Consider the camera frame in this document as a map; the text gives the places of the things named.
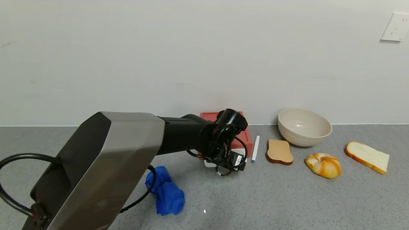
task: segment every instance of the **barcode label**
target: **barcode label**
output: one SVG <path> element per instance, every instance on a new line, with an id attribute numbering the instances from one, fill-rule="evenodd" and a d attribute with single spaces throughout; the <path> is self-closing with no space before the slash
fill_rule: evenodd
<path id="1" fill-rule="evenodd" d="M 234 164 L 234 166 L 240 164 L 240 161 L 241 161 L 241 155 L 238 155 L 237 159 L 236 159 L 236 163 Z"/>

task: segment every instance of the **white wall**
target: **white wall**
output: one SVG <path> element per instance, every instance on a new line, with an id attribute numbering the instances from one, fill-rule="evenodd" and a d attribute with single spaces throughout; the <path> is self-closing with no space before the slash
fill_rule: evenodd
<path id="1" fill-rule="evenodd" d="M 287 107 L 409 123 L 409 36 L 379 42 L 393 11 L 409 2 L 3 1 L 0 125 L 227 107 L 251 124 Z"/>

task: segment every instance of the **gray countertop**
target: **gray countertop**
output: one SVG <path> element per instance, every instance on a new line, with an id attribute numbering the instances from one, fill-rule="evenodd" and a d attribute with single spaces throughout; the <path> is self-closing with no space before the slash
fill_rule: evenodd
<path id="1" fill-rule="evenodd" d="M 56 155 L 75 127 L 0 127 L 0 158 L 23 152 Z M 183 211 L 156 214 L 155 198 L 148 196 L 118 215 L 110 230 L 135 229 L 408 229 L 409 125 L 336 125 L 324 142 L 311 148 L 291 146 L 294 163 L 272 164 L 265 158 L 267 140 L 280 139 L 276 126 L 250 126 L 260 135 L 255 164 L 244 172 L 216 176 L 187 153 L 156 157 L 185 192 Z M 391 155 L 386 175 L 380 175 L 343 152 L 349 141 L 365 143 Z M 310 154 L 326 152 L 339 158 L 342 175 L 328 180 L 304 164 Z M 29 206 L 29 191 L 47 163 L 22 160 L 0 172 L 5 190 Z M 146 188 L 139 183 L 127 203 Z M 21 229 L 25 217 L 0 202 L 0 229 Z"/>

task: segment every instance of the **toast slice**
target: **toast slice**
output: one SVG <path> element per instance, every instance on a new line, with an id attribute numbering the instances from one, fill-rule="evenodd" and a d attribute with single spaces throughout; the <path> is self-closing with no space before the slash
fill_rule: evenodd
<path id="1" fill-rule="evenodd" d="M 294 162 L 294 157 L 290 152 L 290 144 L 285 140 L 269 139 L 265 157 L 271 163 L 290 165 Z"/>
<path id="2" fill-rule="evenodd" d="M 357 162 L 370 167 L 375 172 L 386 174 L 389 155 L 356 141 L 348 143 L 345 153 Z"/>

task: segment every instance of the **black robot arm segment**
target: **black robot arm segment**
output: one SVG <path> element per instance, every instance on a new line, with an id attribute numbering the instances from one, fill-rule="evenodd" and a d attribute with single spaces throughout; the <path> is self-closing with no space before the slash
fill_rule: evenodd
<path id="1" fill-rule="evenodd" d="M 182 118 L 162 117 L 165 130 L 162 146 L 157 155 L 188 151 L 195 157 L 203 157 L 218 167 L 237 171 L 242 166 L 245 157 L 237 165 L 234 162 L 238 154 L 231 152 L 231 142 L 241 131 L 247 128 L 246 119 L 232 109 L 220 111 L 215 122 L 189 114 Z M 247 152 L 245 144 L 239 140 Z M 190 152 L 195 149 L 202 155 Z"/>

